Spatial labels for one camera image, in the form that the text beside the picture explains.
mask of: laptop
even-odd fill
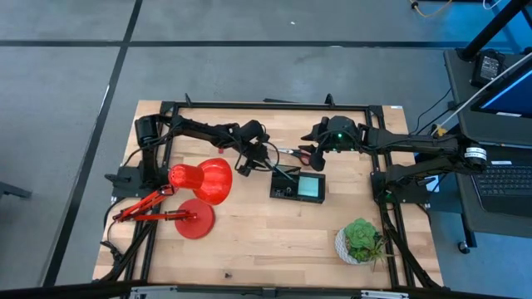
[[[473,104],[471,110],[486,117],[496,115],[496,122],[491,125],[507,125],[516,119],[528,125],[514,127],[508,132],[508,139],[497,132],[500,136],[496,140],[483,143],[488,167],[483,174],[472,176],[475,191],[487,212],[532,218],[532,60],[494,84],[495,88]],[[512,143],[513,136],[518,136],[521,142]]]

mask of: black mount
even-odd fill
[[[173,112],[174,102],[163,102],[160,107],[160,113],[165,115]],[[172,123],[179,115],[173,113],[171,116]],[[157,125],[158,132],[154,135],[160,135],[162,124]],[[105,178],[113,183],[112,196],[119,200],[124,198],[144,198],[157,190],[160,186],[168,184],[168,162],[165,161],[159,166],[157,161],[157,150],[155,148],[143,149],[142,160],[136,167],[121,166],[116,174],[105,174]]]
[[[370,174],[372,181],[372,191],[375,199],[381,203],[428,203],[431,193],[425,185],[418,185],[416,181],[411,180],[408,184],[396,188],[393,192],[387,192],[386,173],[372,172]]]

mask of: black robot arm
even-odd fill
[[[323,170],[323,153],[346,150],[366,154],[385,154],[392,151],[415,152],[433,155],[434,159],[410,166],[388,166],[387,184],[403,179],[424,179],[426,176],[457,172],[479,173],[485,168],[486,155],[476,142],[459,135],[435,137],[431,135],[393,134],[384,129],[355,125],[345,116],[323,117],[313,126],[309,135],[301,138],[315,141],[318,146],[302,145],[301,149],[311,153],[310,165],[317,171]]]
[[[159,136],[157,123],[169,126],[169,131]],[[210,142],[219,149],[232,148],[247,160],[238,167],[238,172],[248,176],[252,169],[271,169],[268,149],[264,145],[269,140],[263,126],[256,120],[251,120],[243,126],[237,123],[225,125],[208,125],[194,120],[186,119],[180,115],[169,117],[164,115],[147,115],[135,121],[137,142],[143,152],[150,150],[155,145],[165,143],[168,139],[184,135],[198,140]]]

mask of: red desk lamp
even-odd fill
[[[175,228],[185,238],[197,239],[207,235],[214,226],[211,205],[222,203],[231,190],[233,172],[221,158],[208,159],[198,166],[177,164],[168,173],[170,185],[146,196],[139,203],[113,216],[118,222],[134,220],[175,220]],[[192,189],[197,199],[189,199],[179,209],[163,214],[144,215],[147,209],[175,193],[175,188]]]

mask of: red lamp base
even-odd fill
[[[175,228],[181,236],[198,239],[206,236],[213,229],[215,216],[213,208],[199,199],[189,199],[180,205],[179,210],[196,213],[196,218],[175,220]]]

